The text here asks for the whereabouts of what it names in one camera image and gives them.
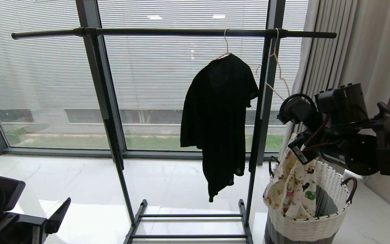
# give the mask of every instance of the gray curtain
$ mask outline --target gray curtain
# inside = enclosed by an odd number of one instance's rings
[[[390,107],[390,1],[310,1],[306,31],[336,32],[335,39],[302,40],[293,93],[314,95],[327,88],[361,83],[368,115],[377,102]],[[283,147],[302,125],[287,125]]]

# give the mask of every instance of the white label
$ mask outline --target white label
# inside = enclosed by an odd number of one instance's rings
[[[308,162],[308,159],[303,155],[302,151],[297,146],[293,147],[294,154],[299,157],[300,161],[302,161],[304,164]]]
[[[40,243],[40,227],[33,226],[32,227],[32,244],[41,244]]]

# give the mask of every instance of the rack base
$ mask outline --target rack base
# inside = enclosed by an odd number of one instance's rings
[[[129,232],[126,235],[126,239],[124,240],[124,244],[131,244],[134,239],[210,239],[210,238],[223,238],[223,239],[231,239],[231,238],[239,238],[245,239],[246,244],[254,244],[252,240],[251,229],[249,228],[249,222],[245,221],[246,218],[246,209],[245,204],[242,199],[239,200],[239,210],[240,214],[199,214],[199,215],[149,215],[145,214],[145,210],[147,209],[147,200],[144,199],[141,202],[141,205],[138,209],[138,212],[135,215],[135,224],[132,225],[129,229]],[[239,235],[136,235],[136,230],[141,223],[142,218],[231,218],[231,217],[240,217],[243,224],[244,234]]]

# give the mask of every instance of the black clothing rack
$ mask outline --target black clothing rack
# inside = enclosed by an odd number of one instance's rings
[[[126,181],[123,175],[123,158],[119,153],[119,142],[116,139],[116,126],[122,126],[116,124],[113,121],[112,114],[110,112],[110,93],[114,93],[112,79],[107,82],[105,80],[105,71],[102,63],[107,62],[103,60],[99,51],[99,36],[114,35],[114,36],[203,36],[203,37],[223,37],[225,29],[131,29],[131,28],[75,28],[67,30],[50,30],[50,31],[37,31],[37,32],[24,32],[24,33],[12,33],[13,39],[34,38],[34,37],[66,37],[66,36],[79,36],[89,39],[93,46],[94,62],[97,67],[98,80],[94,81],[96,88],[97,98],[99,103],[104,103],[109,113],[102,113],[105,129],[107,131],[108,140],[110,142],[110,151],[115,161],[118,178],[120,180],[121,188],[123,190],[124,200],[127,206],[127,211],[130,218],[130,229],[127,233],[124,244],[132,243],[133,239],[200,239],[200,238],[240,238],[245,239],[247,244],[253,244],[251,230],[249,228],[249,215],[251,211],[252,193],[254,189],[256,161],[258,154],[258,144],[260,139],[260,127],[261,124],[256,121],[254,126],[253,144],[251,149],[251,157],[249,160],[249,171],[251,173],[249,180],[247,207],[242,199],[238,202],[240,214],[178,214],[178,215],[160,215],[160,214],[145,214],[147,208],[147,200],[144,199],[138,209],[136,215],[133,214],[132,204],[130,203],[129,193],[126,186]],[[335,38],[336,33],[327,32],[306,32],[306,31],[287,31],[285,29],[227,29],[227,37],[265,37],[265,42],[271,41],[272,38],[284,37],[310,37],[310,38]],[[261,104],[257,104],[257,114],[260,114]],[[143,218],[240,218],[243,224],[244,234],[242,235],[136,235],[136,230]]]

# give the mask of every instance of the tile floor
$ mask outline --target tile floor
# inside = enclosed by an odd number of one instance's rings
[[[238,213],[246,202],[249,173],[235,178],[209,203],[207,183],[199,161],[125,159],[124,175],[134,212],[142,199],[147,213]],[[13,212],[49,217],[71,197],[72,202],[57,234],[47,244],[121,244],[129,218],[111,159],[0,156],[0,176],[26,182]],[[262,193],[269,181],[268,166],[257,167],[251,210],[254,243],[263,243],[267,207]],[[243,233],[240,220],[145,221],[137,234]],[[139,240],[134,243],[244,243],[240,240]],[[390,205],[359,184],[335,244],[390,244]]]

